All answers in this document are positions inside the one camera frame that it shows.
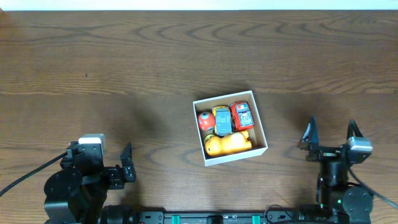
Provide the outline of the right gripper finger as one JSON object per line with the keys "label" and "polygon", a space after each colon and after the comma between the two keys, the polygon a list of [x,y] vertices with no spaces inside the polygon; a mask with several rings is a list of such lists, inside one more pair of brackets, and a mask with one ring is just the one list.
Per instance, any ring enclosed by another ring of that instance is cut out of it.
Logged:
{"label": "right gripper finger", "polygon": [[355,120],[351,119],[348,123],[348,130],[347,130],[347,135],[346,138],[352,138],[352,137],[358,137],[362,138],[363,134],[358,128],[358,125],[356,124]]}
{"label": "right gripper finger", "polygon": [[314,151],[317,146],[319,146],[318,128],[316,119],[312,116],[297,147],[303,151]]}

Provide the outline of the red toy fire truck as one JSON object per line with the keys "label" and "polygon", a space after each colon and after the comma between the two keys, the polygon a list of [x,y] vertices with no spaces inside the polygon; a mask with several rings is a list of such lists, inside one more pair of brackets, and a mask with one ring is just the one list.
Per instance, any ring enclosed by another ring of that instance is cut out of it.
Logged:
{"label": "red toy fire truck", "polygon": [[232,103],[230,108],[234,130],[244,131],[254,127],[254,121],[247,101]]}

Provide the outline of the orange rubber dinosaur toy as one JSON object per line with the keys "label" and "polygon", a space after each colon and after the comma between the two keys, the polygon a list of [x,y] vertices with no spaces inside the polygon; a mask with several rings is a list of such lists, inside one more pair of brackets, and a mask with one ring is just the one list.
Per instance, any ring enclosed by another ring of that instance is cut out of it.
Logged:
{"label": "orange rubber dinosaur toy", "polygon": [[209,156],[223,156],[252,149],[248,131],[240,131],[219,137],[214,136],[204,145]]}

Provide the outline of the red ball toy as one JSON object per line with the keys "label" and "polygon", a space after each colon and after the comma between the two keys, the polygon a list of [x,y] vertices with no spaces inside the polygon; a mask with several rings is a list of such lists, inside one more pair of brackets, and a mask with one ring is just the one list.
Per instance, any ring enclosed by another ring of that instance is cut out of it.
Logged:
{"label": "red ball toy", "polygon": [[202,131],[212,131],[215,128],[216,121],[212,113],[202,112],[197,118],[198,127]]}

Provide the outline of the grey yellow toy car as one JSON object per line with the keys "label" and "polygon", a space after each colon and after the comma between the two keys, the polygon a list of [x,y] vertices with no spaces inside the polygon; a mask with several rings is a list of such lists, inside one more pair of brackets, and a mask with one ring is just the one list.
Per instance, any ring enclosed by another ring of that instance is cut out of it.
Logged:
{"label": "grey yellow toy car", "polygon": [[215,117],[215,134],[226,136],[233,132],[231,112],[228,106],[214,106],[212,113]]}

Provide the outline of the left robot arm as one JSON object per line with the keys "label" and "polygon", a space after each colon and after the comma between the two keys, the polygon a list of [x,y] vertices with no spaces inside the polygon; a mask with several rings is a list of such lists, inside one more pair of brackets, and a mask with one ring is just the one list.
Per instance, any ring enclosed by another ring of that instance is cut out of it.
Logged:
{"label": "left robot arm", "polygon": [[110,190],[136,180],[132,145],[120,155],[121,165],[106,167],[100,143],[73,141],[60,162],[61,170],[45,183],[47,223],[138,223],[132,207],[104,203]]}

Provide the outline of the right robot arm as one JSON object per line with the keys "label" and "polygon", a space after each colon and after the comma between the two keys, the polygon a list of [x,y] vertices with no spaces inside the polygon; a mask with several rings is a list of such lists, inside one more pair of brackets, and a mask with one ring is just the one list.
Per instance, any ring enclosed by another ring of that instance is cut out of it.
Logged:
{"label": "right robot arm", "polygon": [[307,223],[370,223],[374,194],[364,184],[349,181],[349,171],[364,162],[373,146],[349,121],[346,142],[338,147],[322,146],[318,138],[315,117],[311,117],[298,148],[307,151],[306,161],[317,162],[316,204],[302,205],[294,214],[296,220]]}

